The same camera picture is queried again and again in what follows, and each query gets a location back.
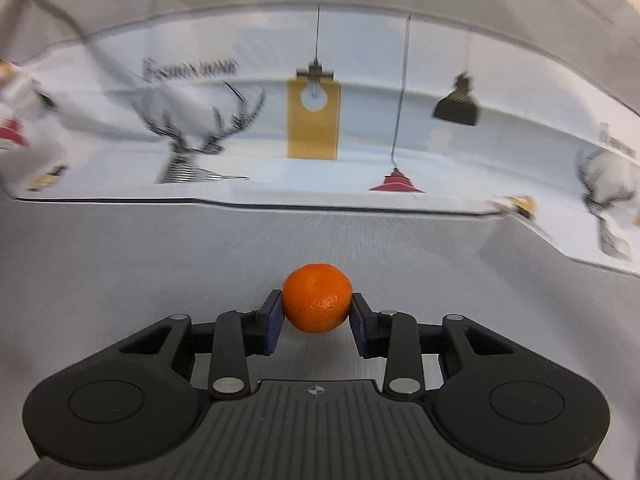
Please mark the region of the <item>grey bed sheet cloth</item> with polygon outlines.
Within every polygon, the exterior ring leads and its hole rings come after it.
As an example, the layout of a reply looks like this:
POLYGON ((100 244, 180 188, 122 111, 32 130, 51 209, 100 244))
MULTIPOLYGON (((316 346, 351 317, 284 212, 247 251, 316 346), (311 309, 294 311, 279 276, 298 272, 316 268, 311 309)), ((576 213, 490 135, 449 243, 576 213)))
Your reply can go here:
MULTIPOLYGON (((639 0, 1 0, 1 61, 189 13, 332 6, 469 28, 566 65, 639 115, 639 0)), ((49 202, 1 176, 1 474, 37 457, 22 423, 44 378, 159 318, 251 309, 295 269, 340 268, 378 310, 456 312, 590 379, 596 457, 639 474, 639 270, 580 262, 510 214, 178 202, 49 202)))

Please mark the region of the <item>orange tangerine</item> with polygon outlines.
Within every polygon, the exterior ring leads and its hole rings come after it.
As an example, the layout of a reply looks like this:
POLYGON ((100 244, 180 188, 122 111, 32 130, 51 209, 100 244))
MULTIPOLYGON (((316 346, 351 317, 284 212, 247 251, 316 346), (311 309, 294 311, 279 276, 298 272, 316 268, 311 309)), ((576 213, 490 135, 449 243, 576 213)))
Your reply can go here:
POLYGON ((288 322, 301 332, 329 333, 349 316, 352 282, 330 264, 306 264, 284 281, 282 302, 288 322))

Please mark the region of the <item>white printed deer fabric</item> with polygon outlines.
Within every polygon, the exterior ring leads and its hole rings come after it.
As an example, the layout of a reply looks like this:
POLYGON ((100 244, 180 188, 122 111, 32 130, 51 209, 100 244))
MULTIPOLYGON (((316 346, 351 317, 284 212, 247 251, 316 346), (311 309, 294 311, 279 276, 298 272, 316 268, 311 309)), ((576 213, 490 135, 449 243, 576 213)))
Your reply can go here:
POLYGON ((554 58, 410 14, 189 13, 1 61, 22 200, 510 214, 639 270, 639 115, 554 58))

